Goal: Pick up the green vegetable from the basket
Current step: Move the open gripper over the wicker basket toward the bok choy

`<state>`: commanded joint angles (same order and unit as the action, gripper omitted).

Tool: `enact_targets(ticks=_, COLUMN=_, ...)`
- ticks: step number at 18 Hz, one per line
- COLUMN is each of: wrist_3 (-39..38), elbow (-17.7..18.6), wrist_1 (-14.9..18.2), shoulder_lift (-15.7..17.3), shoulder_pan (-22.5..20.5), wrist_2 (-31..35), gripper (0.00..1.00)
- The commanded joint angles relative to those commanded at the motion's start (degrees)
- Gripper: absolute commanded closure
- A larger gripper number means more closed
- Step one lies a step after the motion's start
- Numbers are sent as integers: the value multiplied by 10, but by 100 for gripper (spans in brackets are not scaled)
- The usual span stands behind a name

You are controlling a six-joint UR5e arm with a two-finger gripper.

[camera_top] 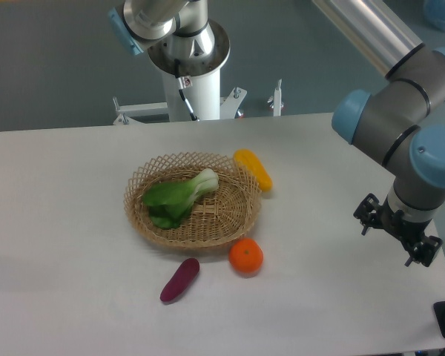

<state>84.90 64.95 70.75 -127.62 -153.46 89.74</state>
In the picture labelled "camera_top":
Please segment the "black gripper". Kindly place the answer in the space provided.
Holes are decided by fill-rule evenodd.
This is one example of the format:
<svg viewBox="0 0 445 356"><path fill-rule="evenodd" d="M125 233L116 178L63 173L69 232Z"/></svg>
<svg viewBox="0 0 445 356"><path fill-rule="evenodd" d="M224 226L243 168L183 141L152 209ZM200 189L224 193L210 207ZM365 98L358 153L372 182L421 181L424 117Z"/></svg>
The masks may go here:
<svg viewBox="0 0 445 356"><path fill-rule="evenodd" d="M404 219L402 210L393 211L389 205L381 206L373 193L367 194L360 202L353 217L363 226L361 231L363 236L371 228L383 229L398 240L409 254L404 264L406 267L412 263L429 267L443 245L440 237L425 234L429 220L426 222L407 221Z"/></svg>

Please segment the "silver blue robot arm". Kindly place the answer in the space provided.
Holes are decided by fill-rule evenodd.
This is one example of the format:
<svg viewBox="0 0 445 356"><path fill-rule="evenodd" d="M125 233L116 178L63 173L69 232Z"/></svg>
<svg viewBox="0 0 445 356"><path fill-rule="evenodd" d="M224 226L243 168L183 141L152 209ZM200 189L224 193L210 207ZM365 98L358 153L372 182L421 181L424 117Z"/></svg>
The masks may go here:
<svg viewBox="0 0 445 356"><path fill-rule="evenodd" d="M445 47L428 49L382 1L318 1L317 7L387 79L375 95L351 92L333 129L394 175L384 202L369 194L354 216L397 239L411 263L429 266L441 239L425 229L445 201L445 126L420 122L445 102ZM233 119L243 93L219 97L230 44L205 1L126 1L109 11L124 48L161 71L172 121Z"/></svg>

